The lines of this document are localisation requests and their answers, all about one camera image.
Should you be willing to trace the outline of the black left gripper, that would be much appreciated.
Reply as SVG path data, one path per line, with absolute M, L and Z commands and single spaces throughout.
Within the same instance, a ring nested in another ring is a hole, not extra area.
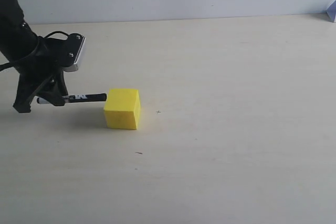
M 39 104 L 65 105 L 68 90 L 59 64 L 59 52 L 65 40 L 39 36 L 34 51 L 16 65 L 19 81 L 13 108 L 18 113 L 30 113 L 36 95 Z

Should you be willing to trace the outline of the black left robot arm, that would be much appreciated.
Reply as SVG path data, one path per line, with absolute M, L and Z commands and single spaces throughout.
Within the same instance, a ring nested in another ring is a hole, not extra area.
M 54 106 L 64 106 L 68 94 L 58 62 L 64 40 L 36 35 L 26 23 L 18 0 L 1 0 L 1 53 L 8 63 L 1 70 L 15 68 L 19 81 L 14 109 L 31 112 L 34 97 Z

